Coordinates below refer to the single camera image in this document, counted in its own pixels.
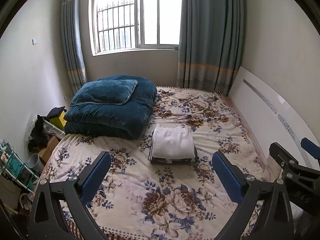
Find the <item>folded clothes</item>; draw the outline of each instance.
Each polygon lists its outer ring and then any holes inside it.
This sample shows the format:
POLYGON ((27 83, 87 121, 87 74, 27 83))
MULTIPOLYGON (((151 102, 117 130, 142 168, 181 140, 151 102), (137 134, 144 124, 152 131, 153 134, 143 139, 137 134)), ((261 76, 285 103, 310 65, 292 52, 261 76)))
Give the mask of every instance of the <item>folded clothes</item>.
POLYGON ((49 114, 47 115, 47 120, 50 120, 55 117, 59 117, 62 112, 66 112, 66 111, 67 110, 65 106, 52 108, 49 114))
POLYGON ((148 160, 164 163, 197 161, 197 151, 188 127, 161 127, 157 124, 148 160))

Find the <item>screw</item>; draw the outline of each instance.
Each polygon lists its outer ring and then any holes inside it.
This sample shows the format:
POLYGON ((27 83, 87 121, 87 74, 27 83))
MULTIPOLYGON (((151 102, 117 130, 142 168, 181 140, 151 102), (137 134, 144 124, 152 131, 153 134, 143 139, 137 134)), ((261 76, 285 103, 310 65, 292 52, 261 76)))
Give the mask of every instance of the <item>screw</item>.
POLYGON ((46 184, 47 183, 47 180, 46 179, 41 179, 41 181, 40 181, 40 184, 41 185, 44 185, 44 184, 46 184))
POLYGON ((253 175, 248 175, 247 176, 247 180, 248 181, 254 181, 255 180, 255 177, 253 175))
POLYGON ((77 178, 78 178, 78 176, 73 174, 73 175, 70 175, 69 180, 70 181, 75 181, 77 178))
POLYGON ((283 184, 283 180, 282 179, 277 179, 277 183, 282 185, 283 184))

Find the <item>plastic bag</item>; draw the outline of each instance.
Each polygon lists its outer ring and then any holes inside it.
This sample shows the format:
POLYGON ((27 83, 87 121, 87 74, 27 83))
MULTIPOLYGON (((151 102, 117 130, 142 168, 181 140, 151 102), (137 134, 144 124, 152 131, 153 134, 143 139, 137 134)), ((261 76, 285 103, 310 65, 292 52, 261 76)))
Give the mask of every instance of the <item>plastic bag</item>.
POLYGON ((32 132, 32 129, 35 127, 37 120, 38 120, 37 114, 32 112, 27 123, 24 141, 28 142, 32 139, 31 132, 32 132))

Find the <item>bed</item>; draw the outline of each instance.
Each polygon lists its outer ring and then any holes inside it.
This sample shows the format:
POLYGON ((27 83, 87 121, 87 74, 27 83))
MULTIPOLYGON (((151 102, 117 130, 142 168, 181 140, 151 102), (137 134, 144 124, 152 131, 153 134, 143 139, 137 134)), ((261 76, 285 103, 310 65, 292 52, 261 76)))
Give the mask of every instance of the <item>bed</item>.
MULTIPOLYGON (((87 208, 108 239, 212 240, 237 207, 212 171, 212 154, 220 150, 244 174, 258 179, 265 165, 233 108, 215 92, 191 89, 157 87, 153 115, 138 140, 65 136, 41 177, 64 181, 103 150, 111 154, 112 165, 87 208), (189 126, 199 161, 150 164, 157 123, 189 126)), ((82 239, 66 203, 61 206, 74 236, 82 239)), ((252 229, 260 208, 258 203, 243 236, 252 229)))

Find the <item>window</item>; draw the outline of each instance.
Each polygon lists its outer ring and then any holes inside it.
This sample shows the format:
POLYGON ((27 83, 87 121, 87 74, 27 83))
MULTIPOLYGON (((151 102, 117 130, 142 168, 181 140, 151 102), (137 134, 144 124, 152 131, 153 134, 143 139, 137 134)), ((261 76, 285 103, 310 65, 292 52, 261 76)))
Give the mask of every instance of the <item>window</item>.
POLYGON ((177 49, 181 0, 92 0, 95 52, 177 49))

